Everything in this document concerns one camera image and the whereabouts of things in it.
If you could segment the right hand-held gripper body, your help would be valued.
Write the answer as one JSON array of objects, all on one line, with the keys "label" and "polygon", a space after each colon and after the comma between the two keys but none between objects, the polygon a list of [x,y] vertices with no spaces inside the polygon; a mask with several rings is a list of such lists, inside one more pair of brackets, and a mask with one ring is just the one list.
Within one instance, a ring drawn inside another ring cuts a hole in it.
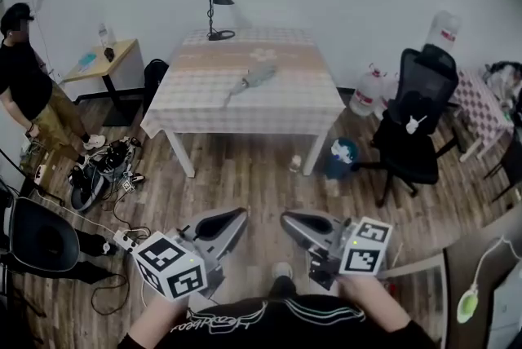
[{"label": "right hand-held gripper body", "polygon": [[309,276],[330,290],[338,275],[375,276],[384,259],[393,227],[391,224],[363,217],[357,223],[345,220],[334,231],[326,251],[312,256]]}]

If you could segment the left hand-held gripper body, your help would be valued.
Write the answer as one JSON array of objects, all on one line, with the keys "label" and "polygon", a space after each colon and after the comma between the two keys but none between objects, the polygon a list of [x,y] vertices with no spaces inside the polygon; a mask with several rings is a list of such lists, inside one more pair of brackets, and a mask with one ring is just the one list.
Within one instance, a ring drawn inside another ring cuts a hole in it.
[{"label": "left hand-held gripper body", "polygon": [[155,232],[132,256],[144,281],[166,300],[210,298],[224,280],[223,232],[223,224],[188,224],[171,236]]}]

